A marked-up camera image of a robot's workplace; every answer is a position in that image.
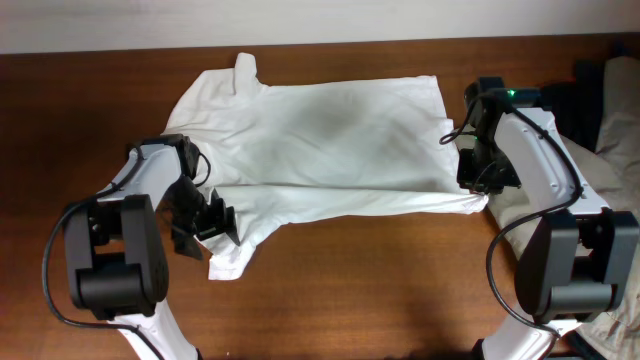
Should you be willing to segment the white t-shirt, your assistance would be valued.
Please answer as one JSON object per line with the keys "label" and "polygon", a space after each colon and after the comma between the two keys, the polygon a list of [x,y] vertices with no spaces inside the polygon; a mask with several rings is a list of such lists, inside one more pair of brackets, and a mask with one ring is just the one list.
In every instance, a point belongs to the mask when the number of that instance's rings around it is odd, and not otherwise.
{"label": "white t-shirt", "polygon": [[472,214],[433,76],[269,86],[254,56],[202,72],[166,125],[206,156],[198,177],[236,213],[239,238],[206,241],[212,280],[240,278],[279,227],[347,215]]}

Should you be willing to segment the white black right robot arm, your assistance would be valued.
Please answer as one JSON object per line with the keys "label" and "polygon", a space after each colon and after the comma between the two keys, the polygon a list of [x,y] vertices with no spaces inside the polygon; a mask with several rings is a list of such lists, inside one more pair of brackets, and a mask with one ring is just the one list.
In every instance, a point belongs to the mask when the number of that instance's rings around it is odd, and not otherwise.
{"label": "white black right robot arm", "polygon": [[[532,211],[505,225],[491,241],[485,269],[507,317],[478,340],[476,359],[544,359],[558,340],[623,302],[639,243],[639,223],[615,211],[588,184],[536,88],[508,88],[480,77],[465,90],[466,118],[442,144],[471,134],[459,152],[457,182],[481,195],[523,190]],[[492,270],[497,245],[515,228],[535,221],[514,278],[518,304],[500,294]]]}

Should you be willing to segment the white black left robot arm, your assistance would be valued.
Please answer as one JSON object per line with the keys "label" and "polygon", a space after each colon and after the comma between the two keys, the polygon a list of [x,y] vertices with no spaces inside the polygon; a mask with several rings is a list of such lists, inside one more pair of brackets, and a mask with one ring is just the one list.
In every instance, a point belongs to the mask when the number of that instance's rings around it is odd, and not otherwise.
{"label": "white black left robot arm", "polygon": [[176,253],[199,259],[200,242],[219,235],[240,243],[235,212],[217,193],[200,192],[206,156],[181,134],[129,149],[125,166],[102,191],[65,210],[54,231],[64,235],[69,293],[90,311],[93,329],[114,329],[142,359],[198,359],[168,300],[169,265],[156,214],[168,202]]}

